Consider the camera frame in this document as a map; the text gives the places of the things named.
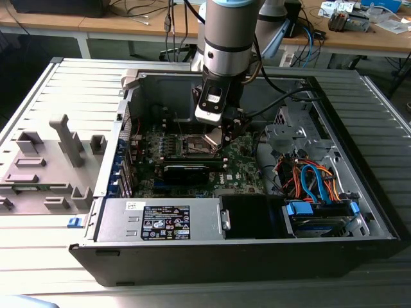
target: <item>desk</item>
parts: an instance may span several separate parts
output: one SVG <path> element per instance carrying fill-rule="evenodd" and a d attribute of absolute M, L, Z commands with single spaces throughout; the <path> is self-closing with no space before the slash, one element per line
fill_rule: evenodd
<path fill-rule="evenodd" d="M 326 32 L 326 40 L 321 47 L 324 53 L 339 53 L 345 55 L 362 56 L 389 56 L 393 58 L 406 58 L 411 51 L 411 34 L 404 32 L 393 34 L 387 30 L 371 24 L 368 32 L 345 31 L 334 32 L 328 30 L 328 18 L 318 16 L 319 6 L 322 0 L 301 0 L 308 20 L 315 29 Z M 401 7 L 398 14 L 411 15 L 411 8 Z M 294 38 L 284 38 L 286 54 L 290 57 L 294 52 L 301 50 L 307 44 L 303 33 Z"/>
<path fill-rule="evenodd" d="M 127 5 L 150 4 L 152 1 L 128 0 Z M 156 8 L 165 6 L 164 2 L 157 1 L 147 8 L 139 9 L 138 13 L 145 13 Z M 12 15 L 31 35 L 45 35 L 52 37 L 73 37 L 77 40 L 83 58 L 91 58 L 87 39 L 127 40 L 145 42 L 164 42 L 164 17 L 166 10 L 149 14 L 149 26 L 136 22 L 126 17 L 115 16 L 107 13 L 102 19 L 85 18 L 79 16 L 49 15 L 49 14 L 21 14 L 14 10 L 8 2 L 8 9 Z M 175 31 L 176 43 L 180 42 L 185 35 L 184 6 L 175 7 Z M 0 30 L 3 33 L 26 34 L 19 27 L 0 1 Z M 187 44 L 197 43 L 198 23 L 197 19 L 188 10 L 188 37 Z"/>
<path fill-rule="evenodd" d="M 128 0 L 128 7 L 137 3 L 139 5 L 151 3 L 146 0 Z M 405 58 L 411 51 L 411 36 L 408 32 L 395 35 L 389 31 L 371 25 L 367 33 L 347 31 L 343 33 L 328 30 L 328 19 L 318 19 L 318 8 L 321 0 L 304 0 L 304 7 L 309 20 L 316 24 L 316 28 L 327 32 L 326 41 L 322 46 L 323 53 L 341 53 L 347 55 L 364 56 L 390 56 L 395 58 Z M 164 2 L 157 1 L 148 8 L 141 8 L 138 13 L 149 12 L 154 8 L 164 6 Z M 60 16 L 46 14 L 19 14 L 13 6 L 9 4 L 9 10 L 15 18 L 32 35 L 49 35 L 58 37 L 73 37 L 78 41 L 83 58 L 90 58 L 87 39 L 109 39 L 128 41 L 149 41 L 164 42 L 164 16 L 166 10 L 150 14 L 148 20 L 150 25 L 146 26 L 132 19 L 115 16 L 108 13 L 102 19 L 84 18 L 77 16 Z M 401 8 L 400 14 L 409 13 L 411 9 Z M 180 42 L 184 36 L 184 7 L 175 7 L 176 19 L 176 41 Z M 0 30 L 5 33 L 25 34 L 18 24 L 10 17 L 4 4 L 0 1 Z M 197 42 L 198 23 L 193 14 L 188 12 L 188 38 L 189 44 Z M 294 38 L 285 38 L 281 49 L 285 50 L 283 55 L 283 66 L 290 65 L 290 56 L 302 50 L 307 40 L 304 35 L 298 34 Z"/>

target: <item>wire bundle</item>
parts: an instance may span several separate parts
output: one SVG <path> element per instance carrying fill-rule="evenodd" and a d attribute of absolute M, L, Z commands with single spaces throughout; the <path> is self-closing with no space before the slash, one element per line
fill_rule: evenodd
<path fill-rule="evenodd" d="M 326 201 L 328 198 L 330 201 L 341 200 L 337 192 L 337 181 L 334 174 L 324 166 L 308 159 L 296 158 L 291 161 L 280 159 L 277 167 L 275 168 L 277 172 L 281 164 L 292 164 L 292 177 L 281 188 L 282 192 L 286 196 L 312 203 L 317 202 L 317 197 L 305 185 L 305 173 L 309 172 L 315 174 L 315 170 L 318 170 L 320 174 L 320 182 L 318 176 L 314 177 L 310 187 L 313 187 L 317 181 L 319 193 L 322 196 L 323 201 Z M 326 192 L 328 194 L 326 197 L 322 193 L 322 184 L 326 187 Z"/>

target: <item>warning label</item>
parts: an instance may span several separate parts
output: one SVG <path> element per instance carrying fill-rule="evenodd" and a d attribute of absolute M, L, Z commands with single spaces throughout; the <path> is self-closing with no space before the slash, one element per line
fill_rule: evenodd
<path fill-rule="evenodd" d="M 190 207 L 144 207 L 141 239 L 190 239 Z"/>

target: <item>white sticker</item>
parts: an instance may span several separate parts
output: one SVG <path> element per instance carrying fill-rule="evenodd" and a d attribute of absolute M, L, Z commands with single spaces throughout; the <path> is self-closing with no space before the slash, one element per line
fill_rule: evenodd
<path fill-rule="evenodd" d="M 126 210 L 144 210 L 146 203 L 143 201 L 127 201 Z"/>

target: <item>electronic equipment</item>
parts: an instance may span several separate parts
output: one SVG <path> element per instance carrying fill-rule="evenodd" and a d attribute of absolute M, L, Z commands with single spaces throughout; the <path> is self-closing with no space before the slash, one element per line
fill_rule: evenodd
<path fill-rule="evenodd" d="M 196 121 L 193 98 L 181 95 L 201 74 L 176 67 L 139 70 L 127 90 L 86 235 L 69 247 L 100 284 L 336 277 L 407 246 L 391 197 L 330 102 L 338 97 L 327 78 L 270 76 L 330 99 L 288 98 L 219 150 L 220 129 Z M 245 87 L 244 112 L 269 105 L 267 87 L 260 79 Z"/>
<path fill-rule="evenodd" d="M 18 13 L 103 17 L 110 0 L 10 0 Z"/>

